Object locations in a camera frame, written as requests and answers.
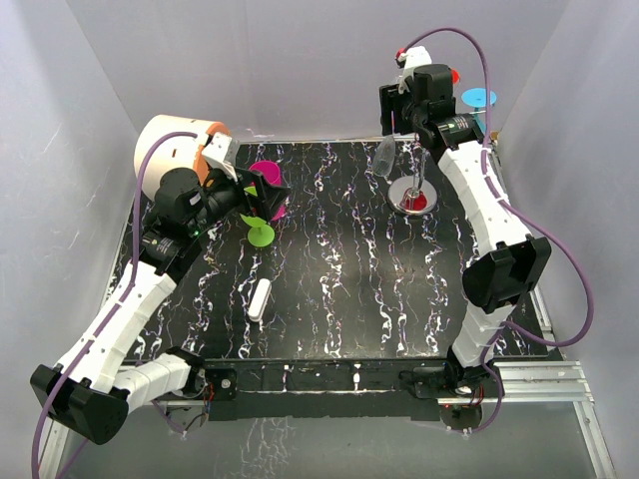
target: robotic arm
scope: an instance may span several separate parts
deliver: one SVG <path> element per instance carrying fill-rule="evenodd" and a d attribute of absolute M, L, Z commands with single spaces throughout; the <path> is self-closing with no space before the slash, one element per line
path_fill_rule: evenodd
<path fill-rule="evenodd" d="M 63 373 L 81 355 L 55 396 L 49 416 L 96 444 L 109 441 L 127 415 L 143 404 L 172 391 L 201 390 L 202 360 L 179 347 L 142 366 L 118 370 L 153 312 L 202 252 L 204 233 L 235 210 L 269 221 L 289 194 L 289 189 L 267 183 L 261 173 L 237 168 L 239 143 L 217 122 L 154 118 L 138 140 L 137 174 L 149 149 L 175 131 L 192 135 L 167 139 L 157 147 L 142 178 L 142 190 L 154 205 L 140 238 L 135 282 L 131 282 L 133 266 L 128 264 L 87 331 L 55 367 L 40 365 L 31 376 L 44 406 Z M 250 185 L 255 185 L 256 196 L 245 192 Z M 108 315 L 106 326 L 101 326 Z M 88 341 L 93 343 L 82 355 Z"/>
<path fill-rule="evenodd" d="M 477 236 L 481 258 L 463 272 L 468 307 L 462 329 L 448 351 L 447 387 L 476 386 L 486 375 L 480 356 L 520 298 L 532 290 L 550 257 L 546 238 L 534 238 L 499 200 L 508 196 L 490 165 L 488 188 L 481 170 L 483 134 L 468 114 L 455 113 L 452 72 L 432 64 L 424 47 L 396 57 L 402 74 L 396 85 L 379 89 L 382 133 L 416 133 L 452 183 Z M 493 348 L 486 361 L 491 366 Z"/>

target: blue disc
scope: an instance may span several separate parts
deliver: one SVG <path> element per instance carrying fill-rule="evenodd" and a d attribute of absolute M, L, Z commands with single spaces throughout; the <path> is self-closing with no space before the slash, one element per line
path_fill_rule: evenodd
<path fill-rule="evenodd" d="M 486 106 L 486 89 L 471 88 L 461 94 L 461 101 L 472 108 L 483 108 Z M 490 105 L 497 101 L 497 94 L 490 92 Z"/>

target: marble tabletop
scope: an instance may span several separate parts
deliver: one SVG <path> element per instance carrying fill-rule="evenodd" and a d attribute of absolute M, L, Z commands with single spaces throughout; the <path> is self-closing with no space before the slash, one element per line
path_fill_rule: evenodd
<path fill-rule="evenodd" d="M 445 356 L 466 310 L 461 272 L 477 258 L 472 228 L 435 164 L 426 168 L 439 196 L 435 209 L 413 220 L 394 214 L 385 200 L 389 181 L 370 171 L 376 145 L 242 146 L 239 166 L 278 162 L 292 189 L 286 215 L 273 224 L 276 240 L 251 246 L 238 214 L 215 225 L 128 359 L 153 359 L 173 345 L 206 359 Z M 418 146 L 399 143 L 390 179 L 412 172 L 420 158 Z M 130 254 L 129 224 L 112 287 Z M 272 299 L 256 324 L 247 311 L 263 277 L 273 282 Z M 541 333 L 530 297 L 512 319 Z M 506 331 L 496 354 L 547 350 Z"/>

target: beige cylinder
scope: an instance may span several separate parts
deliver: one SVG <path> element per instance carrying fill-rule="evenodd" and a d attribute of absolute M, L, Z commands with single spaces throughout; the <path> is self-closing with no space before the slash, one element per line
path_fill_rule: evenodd
<path fill-rule="evenodd" d="M 202 149 L 207 135 L 212 136 L 217 132 L 225 135 L 231 134 L 226 125 L 220 122 L 158 115 L 144 127 L 136 144 L 134 154 L 136 176 L 140 171 L 144 157 L 153 144 L 172 132 L 192 132 L 199 137 L 197 139 L 190 137 L 172 138 L 156 150 L 142 182 L 142 191 L 150 200 L 155 199 L 163 174 L 173 168 L 191 168 L 198 174 L 200 182 L 203 182 L 209 173 L 209 165 L 202 157 Z"/>

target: white eraser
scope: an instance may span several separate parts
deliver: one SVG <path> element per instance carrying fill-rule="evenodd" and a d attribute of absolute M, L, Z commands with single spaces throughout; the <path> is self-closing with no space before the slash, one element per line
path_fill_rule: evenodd
<path fill-rule="evenodd" d="M 271 295 L 271 282 L 262 278 L 258 281 L 258 287 L 253 294 L 251 305 L 249 306 L 249 319 L 254 322 L 260 322 L 262 320 L 262 314 L 269 302 L 269 296 Z"/>

